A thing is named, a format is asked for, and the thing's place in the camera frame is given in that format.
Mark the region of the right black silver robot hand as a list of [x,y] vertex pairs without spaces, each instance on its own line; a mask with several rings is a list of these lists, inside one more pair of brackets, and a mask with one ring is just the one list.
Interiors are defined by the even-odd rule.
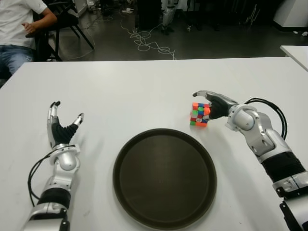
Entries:
[[209,120],[227,117],[229,110],[239,103],[235,100],[212,91],[200,90],[192,94],[193,97],[202,96],[209,101],[210,113],[207,116]]

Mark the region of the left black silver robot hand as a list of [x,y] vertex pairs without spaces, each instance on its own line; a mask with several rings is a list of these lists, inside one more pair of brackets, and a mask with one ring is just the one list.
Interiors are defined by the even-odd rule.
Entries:
[[78,127],[84,120],[84,114],[81,113],[77,116],[76,120],[71,125],[63,127],[60,124],[60,120],[57,115],[57,109],[60,104],[60,101],[53,102],[48,110],[47,133],[52,149],[60,144],[68,145],[76,133]]

